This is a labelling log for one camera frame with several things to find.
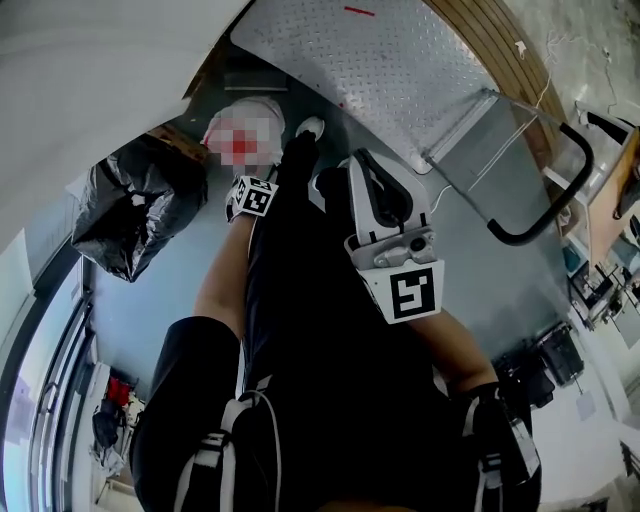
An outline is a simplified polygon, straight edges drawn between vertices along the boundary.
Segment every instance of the plastic bag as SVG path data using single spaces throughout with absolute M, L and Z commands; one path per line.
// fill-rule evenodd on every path
M 284 128 L 280 106 L 266 96 L 252 96 L 218 112 L 201 144 L 236 172 L 251 167 L 252 173 L 260 173 L 280 163 Z
M 134 282 L 206 202 L 202 165 L 141 135 L 89 172 L 71 244 Z

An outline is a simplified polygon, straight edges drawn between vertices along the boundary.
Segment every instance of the metal floor plate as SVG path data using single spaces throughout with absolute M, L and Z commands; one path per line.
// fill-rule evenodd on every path
M 241 48 L 344 108 L 417 172 L 497 86 L 421 0 L 256 0 Z

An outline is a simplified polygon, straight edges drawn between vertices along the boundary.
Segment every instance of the black garbage bag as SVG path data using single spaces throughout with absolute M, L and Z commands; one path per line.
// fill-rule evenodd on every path
M 89 172 L 71 244 L 134 282 L 206 202 L 202 165 L 141 135 Z

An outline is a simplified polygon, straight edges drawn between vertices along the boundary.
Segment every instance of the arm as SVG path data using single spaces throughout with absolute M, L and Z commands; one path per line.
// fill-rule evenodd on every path
M 239 340 L 244 336 L 245 287 L 254 222 L 255 217 L 247 215 L 234 219 L 193 308 L 194 315 L 213 318 L 227 325 Z
M 464 393 L 482 384 L 498 382 L 491 362 L 471 333 L 446 311 L 410 320 L 408 324 L 429 348 L 433 364 L 451 392 Z

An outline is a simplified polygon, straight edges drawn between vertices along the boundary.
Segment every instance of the shoe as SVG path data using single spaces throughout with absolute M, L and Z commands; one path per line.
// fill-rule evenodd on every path
M 324 121 L 319 117 L 309 117 L 302 121 L 298 129 L 296 130 L 296 137 L 304 132 L 311 132 L 315 135 L 316 141 L 322 137 L 324 132 Z
M 316 174 L 313 179 L 311 180 L 311 187 L 313 187 L 313 190 L 320 192 L 320 189 L 318 188 L 318 178 L 320 178 L 320 175 L 325 172 L 325 171 L 333 171 L 335 172 L 338 169 L 343 169 L 344 171 L 348 171 L 347 166 L 349 164 L 349 159 L 345 158 L 342 162 L 340 162 L 336 167 L 329 167 L 327 169 L 322 169 L 318 174 Z

